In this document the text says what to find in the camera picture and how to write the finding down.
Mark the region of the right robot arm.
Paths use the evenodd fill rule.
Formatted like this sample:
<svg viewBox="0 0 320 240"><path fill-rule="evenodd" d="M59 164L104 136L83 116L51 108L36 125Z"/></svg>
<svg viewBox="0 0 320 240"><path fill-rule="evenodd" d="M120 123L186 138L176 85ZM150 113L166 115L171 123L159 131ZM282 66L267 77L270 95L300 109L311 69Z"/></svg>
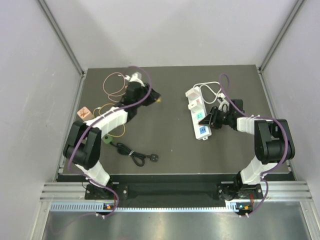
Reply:
<svg viewBox="0 0 320 240"><path fill-rule="evenodd" d="M233 99L227 110L214 106L199 121L199 125L211 129L229 126L235 131L254 136L254 157L249 165L239 171L232 183L217 186L219 197L226 201L259 197L260 183L279 163L295 156L295 146L285 119L263 119L245 115L243 100Z"/></svg>

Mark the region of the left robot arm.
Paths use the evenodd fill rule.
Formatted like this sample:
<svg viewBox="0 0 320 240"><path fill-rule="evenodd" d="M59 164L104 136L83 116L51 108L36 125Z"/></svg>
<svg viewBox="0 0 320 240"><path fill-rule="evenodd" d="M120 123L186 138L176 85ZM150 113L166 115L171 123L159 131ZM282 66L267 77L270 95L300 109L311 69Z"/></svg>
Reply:
<svg viewBox="0 0 320 240"><path fill-rule="evenodd" d="M130 82L121 100L106 113L89 121L71 125L63 156L78 167L102 198L117 196L110 175L100 162L101 142L105 135L125 125L137 114L138 108L156 103L161 94L148 83Z"/></svg>

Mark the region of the white power strip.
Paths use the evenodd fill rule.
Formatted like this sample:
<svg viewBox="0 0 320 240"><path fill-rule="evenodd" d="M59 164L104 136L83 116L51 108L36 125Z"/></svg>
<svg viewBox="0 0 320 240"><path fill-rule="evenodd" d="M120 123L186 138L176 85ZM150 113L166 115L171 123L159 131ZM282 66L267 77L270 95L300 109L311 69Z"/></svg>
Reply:
<svg viewBox="0 0 320 240"><path fill-rule="evenodd" d="M212 131L211 129L208 127L208 126L202 126L202 125L199 125L199 121L201 121L204 117L207 116L207 111L206 111L206 108L205 108L205 102L204 102L204 99L203 99L203 95L202 95L202 92L200 90L200 88L198 86L195 86L195 87L192 87L192 88L195 88L199 91L200 93L200 96L197 97L196 99L194 100L188 100L188 104L192 101L197 101L201 104L201 110L198 110L196 112L193 112L193 111L190 111L190 114L191 114L191 120L192 120L192 126L193 126L193 130L194 130L194 135L195 135L195 138L197 140L203 140L203 141L206 141L211 135L212 135Z"/></svg>

